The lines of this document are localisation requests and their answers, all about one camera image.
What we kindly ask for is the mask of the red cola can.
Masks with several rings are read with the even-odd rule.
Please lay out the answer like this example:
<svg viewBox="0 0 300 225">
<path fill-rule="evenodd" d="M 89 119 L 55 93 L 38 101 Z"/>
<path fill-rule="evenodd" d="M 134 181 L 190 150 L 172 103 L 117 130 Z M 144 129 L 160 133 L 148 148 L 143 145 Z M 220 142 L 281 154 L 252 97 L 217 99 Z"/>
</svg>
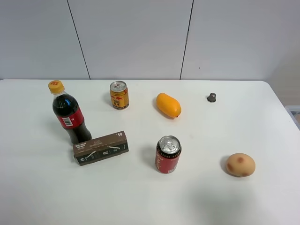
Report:
<svg viewBox="0 0 300 225">
<path fill-rule="evenodd" d="M 156 146 L 155 166 L 161 173 L 172 173 L 178 164 L 182 146 L 173 135 L 163 136 Z"/>
</svg>

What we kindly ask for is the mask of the cola bottle yellow cap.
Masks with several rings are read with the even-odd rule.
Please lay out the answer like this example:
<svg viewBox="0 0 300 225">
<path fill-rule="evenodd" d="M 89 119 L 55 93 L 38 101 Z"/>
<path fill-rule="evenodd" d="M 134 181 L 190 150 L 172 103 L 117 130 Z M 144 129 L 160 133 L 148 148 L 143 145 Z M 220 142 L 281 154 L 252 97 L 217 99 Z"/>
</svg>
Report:
<svg viewBox="0 0 300 225">
<path fill-rule="evenodd" d="M 92 139 L 86 128 L 83 113 L 77 100 L 65 92 L 60 80 L 49 82 L 48 88 L 53 94 L 52 109 L 61 126 L 67 131 L 72 144 L 82 143 Z"/>
</svg>

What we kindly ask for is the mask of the clear plastic bin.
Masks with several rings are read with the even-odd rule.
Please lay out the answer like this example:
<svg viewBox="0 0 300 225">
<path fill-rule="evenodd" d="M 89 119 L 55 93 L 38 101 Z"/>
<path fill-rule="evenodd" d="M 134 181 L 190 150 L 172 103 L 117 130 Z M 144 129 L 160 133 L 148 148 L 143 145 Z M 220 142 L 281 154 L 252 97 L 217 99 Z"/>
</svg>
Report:
<svg viewBox="0 0 300 225">
<path fill-rule="evenodd" d="M 287 105 L 285 106 L 286 111 L 291 116 L 293 122 L 300 130 L 300 106 L 299 105 Z"/>
</svg>

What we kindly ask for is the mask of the spotted tan potato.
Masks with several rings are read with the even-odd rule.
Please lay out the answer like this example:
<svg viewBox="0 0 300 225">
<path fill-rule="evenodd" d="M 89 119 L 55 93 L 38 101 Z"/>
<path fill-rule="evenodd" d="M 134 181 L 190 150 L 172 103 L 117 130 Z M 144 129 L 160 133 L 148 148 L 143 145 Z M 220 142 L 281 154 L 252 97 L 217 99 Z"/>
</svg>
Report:
<svg viewBox="0 0 300 225">
<path fill-rule="evenodd" d="M 247 154 L 232 154 L 226 161 L 227 171 L 237 177 L 247 177 L 255 172 L 255 161 Z"/>
</svg>

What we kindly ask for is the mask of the gold energy drink can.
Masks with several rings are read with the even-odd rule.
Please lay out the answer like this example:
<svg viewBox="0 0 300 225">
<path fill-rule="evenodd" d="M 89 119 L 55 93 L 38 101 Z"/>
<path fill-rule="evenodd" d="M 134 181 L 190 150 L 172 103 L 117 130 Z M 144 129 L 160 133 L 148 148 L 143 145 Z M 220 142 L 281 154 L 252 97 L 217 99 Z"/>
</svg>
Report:
<svg viewBox="0 0 300 225">
<path fill-rule="evenodd" d="M 114 81 L 110 84 L 110 97 L 115 109 L 122 110 L 129 106 L 128 87 L 124 81 Z"/>
</svg>

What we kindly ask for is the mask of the brown cardboard box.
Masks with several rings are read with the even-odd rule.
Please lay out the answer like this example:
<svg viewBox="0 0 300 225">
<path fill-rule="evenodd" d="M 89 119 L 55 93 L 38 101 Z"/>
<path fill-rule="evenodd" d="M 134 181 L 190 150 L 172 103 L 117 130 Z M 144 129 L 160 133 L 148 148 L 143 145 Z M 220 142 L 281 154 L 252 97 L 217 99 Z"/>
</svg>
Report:
<svg viewBox="0 0 300 225">
<path fill-rule="evenodd" d="M 80 166 L 129 152 L 124 131 L 84 141 L 73 146 L 74 159 Z"/>
</svg>

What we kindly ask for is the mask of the orange mango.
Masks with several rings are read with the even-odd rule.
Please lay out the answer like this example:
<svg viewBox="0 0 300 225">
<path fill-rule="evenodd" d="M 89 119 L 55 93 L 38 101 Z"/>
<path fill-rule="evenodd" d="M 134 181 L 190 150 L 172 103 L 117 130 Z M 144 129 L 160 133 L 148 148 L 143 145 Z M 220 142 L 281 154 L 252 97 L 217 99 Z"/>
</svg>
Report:
<svg viewBox="0 0 300 225">
<path fill-rule="evenodd" d="M 165 93 L 158 94 L 156 105 L 161 112 L 170 118 L 177 118 L 181 114 L 180 103 Z"/>
</svg>

